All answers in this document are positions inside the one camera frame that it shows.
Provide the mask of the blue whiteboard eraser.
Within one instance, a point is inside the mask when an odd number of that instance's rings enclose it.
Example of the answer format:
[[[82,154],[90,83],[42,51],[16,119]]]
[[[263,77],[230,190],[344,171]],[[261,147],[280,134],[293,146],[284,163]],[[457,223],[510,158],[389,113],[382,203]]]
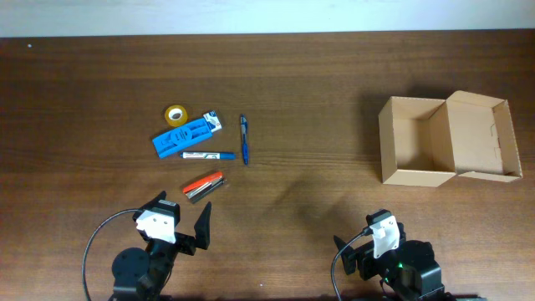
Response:
[[[209,138],[212,138],[209,125],[198,119],[157,136],[152,143],[158,157],[163,159]]]

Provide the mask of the blue whiteboard marker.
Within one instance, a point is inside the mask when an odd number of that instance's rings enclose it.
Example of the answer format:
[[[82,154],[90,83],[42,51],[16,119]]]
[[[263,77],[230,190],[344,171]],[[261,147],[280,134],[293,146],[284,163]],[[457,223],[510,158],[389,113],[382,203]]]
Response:
[[[186,152],[184,151],[180,153],[180,158],[233,161],[236,159],[236,155],[231,152]]]

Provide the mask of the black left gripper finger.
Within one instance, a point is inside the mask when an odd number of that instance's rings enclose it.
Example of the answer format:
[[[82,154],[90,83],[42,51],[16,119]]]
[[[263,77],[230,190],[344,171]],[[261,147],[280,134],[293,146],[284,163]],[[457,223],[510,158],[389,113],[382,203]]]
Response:
[[[196,247],[207,250],[210,239],[211,203],[208,202],[194,225]]]
[[[139,210],[141,212],[143,211],[161,211],[166,209],[166,205],[162,204],[161,201],[164,201],[166,199],[166,192],[162,191],[160,192],[154,199],[147,202],[145,205],[141,206]]]

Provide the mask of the yellow tape roll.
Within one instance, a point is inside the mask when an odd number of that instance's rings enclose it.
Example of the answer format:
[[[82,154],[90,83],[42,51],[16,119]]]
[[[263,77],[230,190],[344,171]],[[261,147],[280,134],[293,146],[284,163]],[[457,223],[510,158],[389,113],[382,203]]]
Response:
[[[166,123],[171,127],[182,126],[188,121],[187,111],[182,105],[169,106],[164,113],[164,117]]]

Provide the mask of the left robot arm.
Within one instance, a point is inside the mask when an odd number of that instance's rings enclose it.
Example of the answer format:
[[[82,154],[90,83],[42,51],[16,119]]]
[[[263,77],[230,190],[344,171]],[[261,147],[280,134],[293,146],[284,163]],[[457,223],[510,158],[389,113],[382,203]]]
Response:
[[[211,203],[198,217],[193,236],[176,231],[180,214],[180,206],[167,201],[165,192],[136,211],[133,221],[146,247],[130,247],[115,257],[112,300],[158,300],[178,254],[193,256],[198,249],[208,249]]]

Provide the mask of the cardboard box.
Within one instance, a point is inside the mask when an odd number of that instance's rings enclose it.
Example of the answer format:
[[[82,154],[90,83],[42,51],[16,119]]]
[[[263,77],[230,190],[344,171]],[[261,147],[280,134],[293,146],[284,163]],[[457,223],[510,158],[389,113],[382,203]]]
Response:
[[[454,176],[522,178],[505,99],[462,90],[447,99],[392,96],[378,118],[386,185],[438,187]]]

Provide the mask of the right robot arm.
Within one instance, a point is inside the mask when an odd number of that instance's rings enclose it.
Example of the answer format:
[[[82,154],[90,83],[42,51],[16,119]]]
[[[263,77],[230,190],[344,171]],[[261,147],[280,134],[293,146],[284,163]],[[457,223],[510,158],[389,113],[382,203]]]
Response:
[[[353,248],[348,242],[335,236],[334,243],[338,249],[331,267],[341,260],[344,272],[348,275],[357,273],[364,280],[374,277],[380,279],[380,286],[388,286],[392,293],[383,293],[381,300],[406,301],[484,301],[484,297],[475,294],[453,294],[446,290],[442,282],[441,266],[435,259],[430,242],[408,240],[404,225],[397,224],[400,240],[397,248],[374,257],[372,241]]]

